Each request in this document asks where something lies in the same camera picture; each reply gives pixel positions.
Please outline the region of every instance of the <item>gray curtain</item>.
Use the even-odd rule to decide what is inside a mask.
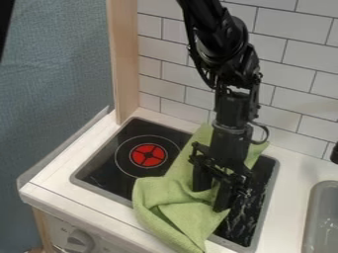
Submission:
[[[40,245],[16,179],[113,105],[105,0],[17,0],[0,64],[0,252]]]

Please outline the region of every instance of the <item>red burner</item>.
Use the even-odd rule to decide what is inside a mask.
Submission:
[[[135,165],[149,169],[163,164],[166,161],[167,152],[160,145],[146,143],[135,147],[130,157]]]

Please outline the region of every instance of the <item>white countertop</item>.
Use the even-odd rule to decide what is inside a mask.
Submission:
[[[189,132],[199,127],[145,109],[138,109],[134,116]],[[119,128],[114,113],[105,116],[20,189],[20,195],[24,202],[42,211],[135,252],[174,252],[137,222],[132,209],[69,181],[71,174]],[[338,181],[338,166],[276,146],[270,146],[264,154],[279,160],[281,167],[256,252],[298,253],[310,189],[321,181]],[[233,252],[210,241],[206,245],[208,253]]]

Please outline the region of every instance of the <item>stove burner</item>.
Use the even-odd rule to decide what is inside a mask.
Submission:
[[[145,143],[135,147],[129,157],[134,165],[143,169],[152,169],[166,161],[168,152],[160,145]]]
[[[130,177],[160,177],[164,176],[179,153],[178,145],[168,138],[140,135],[118,147],[115,161],[118,168]]]

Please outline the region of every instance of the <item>knob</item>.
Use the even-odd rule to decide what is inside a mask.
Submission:
[[[95,242],[88,233],[79,229],[74,230],[67,239],[64,249],[69,253],[91,253]]]

